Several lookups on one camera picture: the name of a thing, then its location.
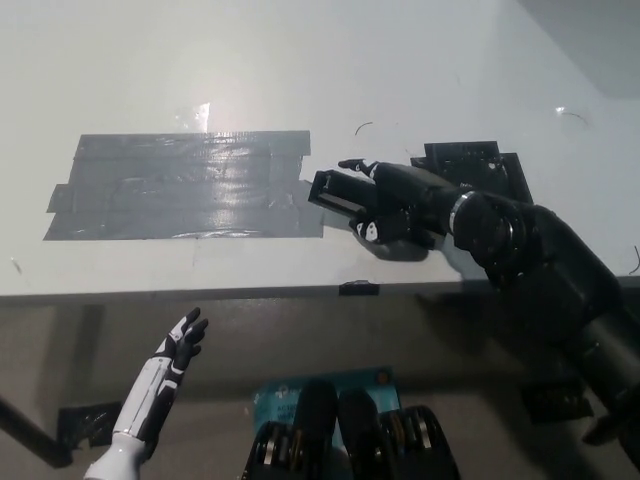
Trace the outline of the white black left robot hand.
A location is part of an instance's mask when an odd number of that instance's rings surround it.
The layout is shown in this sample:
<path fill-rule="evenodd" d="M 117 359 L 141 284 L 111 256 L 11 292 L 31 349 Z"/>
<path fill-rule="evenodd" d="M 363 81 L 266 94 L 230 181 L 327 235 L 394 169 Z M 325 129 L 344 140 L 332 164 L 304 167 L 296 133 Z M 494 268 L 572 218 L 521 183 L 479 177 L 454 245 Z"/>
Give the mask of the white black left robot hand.
<path fill-rule="evenodd" d="M 191 360 L 201 351 L 208 326 L 196 307 L 167 333 L 136 378 L 115 423 L 114 434 L 145 444 L 157 441 Z"/>

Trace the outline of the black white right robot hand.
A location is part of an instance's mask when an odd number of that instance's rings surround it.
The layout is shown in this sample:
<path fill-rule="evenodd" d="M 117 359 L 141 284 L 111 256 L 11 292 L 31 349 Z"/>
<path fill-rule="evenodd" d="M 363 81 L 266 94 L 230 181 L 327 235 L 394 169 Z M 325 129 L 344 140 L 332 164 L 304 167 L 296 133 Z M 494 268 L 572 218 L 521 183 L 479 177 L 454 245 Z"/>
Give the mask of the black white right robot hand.
<path fill-rule="evenodd" d="M 371 179 L 379 194 L 373 210 L 363 210 L 350 221 L 356 235 L 371 245 L 408 242 L 425 249 L 451 232 L 450 214 L 458 199 L 471 192 L 414 166 L 363 159 L 338 163 Z"/>

